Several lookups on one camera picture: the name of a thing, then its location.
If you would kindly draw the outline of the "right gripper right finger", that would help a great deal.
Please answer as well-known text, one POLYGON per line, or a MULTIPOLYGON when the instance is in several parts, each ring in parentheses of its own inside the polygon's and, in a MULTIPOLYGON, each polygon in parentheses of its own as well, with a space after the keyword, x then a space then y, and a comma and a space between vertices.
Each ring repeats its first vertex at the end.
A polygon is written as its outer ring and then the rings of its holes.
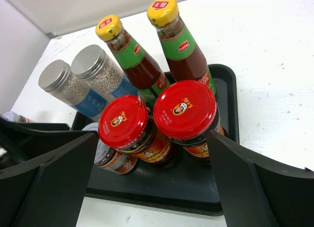
POLYGON ((229 227, 312 227, 314 172, 247 149, 210 131, 209 154, 229 227))

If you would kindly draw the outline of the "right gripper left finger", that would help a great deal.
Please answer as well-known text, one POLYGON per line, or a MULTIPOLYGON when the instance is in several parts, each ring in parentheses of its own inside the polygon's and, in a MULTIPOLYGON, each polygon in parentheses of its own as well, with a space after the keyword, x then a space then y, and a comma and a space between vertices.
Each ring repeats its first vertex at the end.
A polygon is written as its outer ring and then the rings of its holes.
POLYGON ((75 226, 98 142, 96 133, 85 133, 85 173, 0 173, 1 226, 75 226))

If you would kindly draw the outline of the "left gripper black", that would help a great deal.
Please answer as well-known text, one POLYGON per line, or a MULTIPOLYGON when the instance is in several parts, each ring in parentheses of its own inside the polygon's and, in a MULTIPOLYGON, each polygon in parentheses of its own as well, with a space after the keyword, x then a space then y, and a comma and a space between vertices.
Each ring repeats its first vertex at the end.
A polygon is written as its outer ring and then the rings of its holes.
POLYGON ((63 124, 12 123, 1 119, 0 146, 13 161, 1 173, 85 173, 86 133, 63 124))

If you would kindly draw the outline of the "small spice jar white lid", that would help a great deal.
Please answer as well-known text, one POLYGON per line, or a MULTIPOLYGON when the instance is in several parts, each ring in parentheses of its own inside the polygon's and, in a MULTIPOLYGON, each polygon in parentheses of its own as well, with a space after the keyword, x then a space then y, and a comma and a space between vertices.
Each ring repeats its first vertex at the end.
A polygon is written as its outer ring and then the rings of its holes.
POLYGON ((94 166, 116 174, 125 175, 135 169, 137 158, 121 153, 106 145, 100 138, 94 158, 94 166))

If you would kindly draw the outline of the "chili jar red lid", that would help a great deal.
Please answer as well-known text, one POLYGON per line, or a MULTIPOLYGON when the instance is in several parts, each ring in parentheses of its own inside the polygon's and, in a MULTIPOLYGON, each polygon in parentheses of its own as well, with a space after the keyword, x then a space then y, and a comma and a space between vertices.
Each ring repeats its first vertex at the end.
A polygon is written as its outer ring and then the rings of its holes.
POLYGON ((116 98, 103 111, 99 138, 118 152, 161 168, 169 168, 180 151, 156 126, 151 109, 138 97, 116 98))
POLYGON ((210 165, 206 140, 211 130, 227 136, 215 96, 210 88, 195 80, 170 85, 158 97, 153 118, 158 129, 202 165, 210 165))

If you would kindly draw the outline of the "tall peppercorn jar blue label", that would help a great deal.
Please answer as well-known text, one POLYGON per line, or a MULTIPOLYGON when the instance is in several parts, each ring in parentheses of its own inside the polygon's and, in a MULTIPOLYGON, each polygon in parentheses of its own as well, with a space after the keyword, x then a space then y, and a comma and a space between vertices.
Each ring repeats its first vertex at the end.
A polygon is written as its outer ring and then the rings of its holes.
POLYGON ((71 70, 107 102, 124 95, 138 96, 124 71, 98 45, 83 48, 72 61, 71 70))

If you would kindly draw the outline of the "sauce bottle yellow cap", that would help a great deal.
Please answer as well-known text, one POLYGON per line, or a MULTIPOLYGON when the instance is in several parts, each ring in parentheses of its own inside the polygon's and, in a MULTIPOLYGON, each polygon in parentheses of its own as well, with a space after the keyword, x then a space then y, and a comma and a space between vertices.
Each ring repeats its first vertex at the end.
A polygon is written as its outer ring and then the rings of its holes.
POLYGON ((111 14, 102 18, 96 26, 97 36, 103 40, 129 81, 150 104, 170 82, 159 64, 124 29, 118 16, 111 14))
POLYGON ((216 94, 207 60, 180 17, 177 1, 153 1, 147 10, 147 17, 156 29, 174 80, 196 80, 216 94))

